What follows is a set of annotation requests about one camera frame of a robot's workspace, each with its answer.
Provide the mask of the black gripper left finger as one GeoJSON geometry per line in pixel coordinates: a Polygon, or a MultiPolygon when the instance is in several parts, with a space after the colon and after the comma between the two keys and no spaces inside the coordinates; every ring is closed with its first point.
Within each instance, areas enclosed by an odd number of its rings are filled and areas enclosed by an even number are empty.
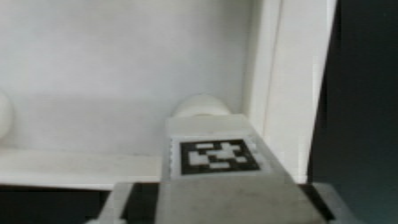
{"type": "Polygon", "coordinates": [[[158,182],[117,183],[87,224],[154,224],[158,189],[158,182]]]}

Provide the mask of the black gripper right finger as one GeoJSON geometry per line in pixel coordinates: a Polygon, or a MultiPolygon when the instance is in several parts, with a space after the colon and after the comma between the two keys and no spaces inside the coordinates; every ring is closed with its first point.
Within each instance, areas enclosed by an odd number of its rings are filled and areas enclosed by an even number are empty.
{"type": "Polygon", "coordinates": [[[326,224],[364,224],[355,217],[339,193],[326,183],[300,184],[300,189],[325,218],[326,224]]]}

